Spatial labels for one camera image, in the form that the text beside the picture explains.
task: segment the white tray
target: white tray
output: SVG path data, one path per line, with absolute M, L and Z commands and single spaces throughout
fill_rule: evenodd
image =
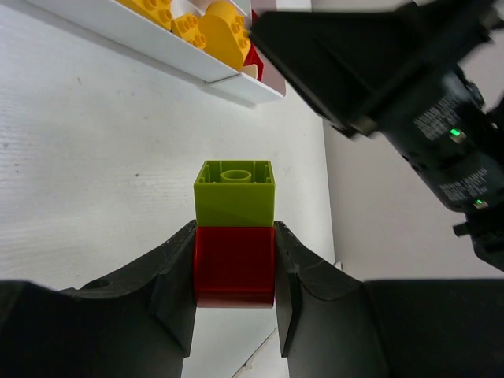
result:
M 277 85 L 278 88 L 271 88 L 237 72 L 115 0 L 27 1 L 203 80 L 206 83 L 205 90 L 210 93 L 213 90 L 221 91 L 252 104 L 270 102 L 285 95 L 284 83 L 275 84 L 279 80 L 273 81 L 273 86 Z M 184 4 L 186 0 L 181 1 L 177 5 L 178 9 L 195 9 L 192 3 Z M 242 13 L 243 8 L 250 9 L 249 6 L 241 6 Z

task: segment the stacked bricks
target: stacked bricks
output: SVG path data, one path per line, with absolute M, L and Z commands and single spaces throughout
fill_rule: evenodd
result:
M 269 308 L 275 181 L 269 161 L 206 161 L 195 182 L 198 307 Z

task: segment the white wall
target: white wall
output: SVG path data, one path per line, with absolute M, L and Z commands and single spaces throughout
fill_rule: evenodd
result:
M 394 0 L 313 0 L 314 9 L 376 8 Z M 504 90 L 504 38 L 464 64 L 489 104 Z M 361 279 L 502 276 L 479 261 L 469 238 L 381 135 L 351 142 L 325 129 L 337 259 Z
M 80 287 L 195 217 L 206 159 L 270 159 L 276 218 L 334 259 L 321 120 L 249 109 L 21 0 L 0 0 L 0 278 Z M 273 310 L 199 310 L 186 378 L 232 376 Z

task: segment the green led light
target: green led light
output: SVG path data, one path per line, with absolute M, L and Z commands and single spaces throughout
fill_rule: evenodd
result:
M 450 134 L 453 136 L 460 136 L 462 134 L 462 132 L 460 130 L 458 130 L 457 128 L 452 128 L 450 130 Z

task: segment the lego duplo brick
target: lego duplo brick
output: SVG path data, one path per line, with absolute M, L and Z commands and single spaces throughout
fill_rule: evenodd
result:
M 172 0 L 117 0 L 155 24 L 172 30 Z
M 198 227 L 193 277 L 198 307 L 271 308 L 274 227 Z
M 196 221 L 205 227 L 272 227 L 269 161 L 206 161 L 195 182 Z
M 172 22 L 172 32 L 177 37 L 203 50 L 206 46 L 206 37 L 198 27 L 198 18 L 193 13 L 185 13 Z
M 207 8 L 199 20 L 199 29 L 205 35 L 205 52 L 231 68 L 240 70 L 250 50 L 245 20 L 230 2 L 219 0 Z

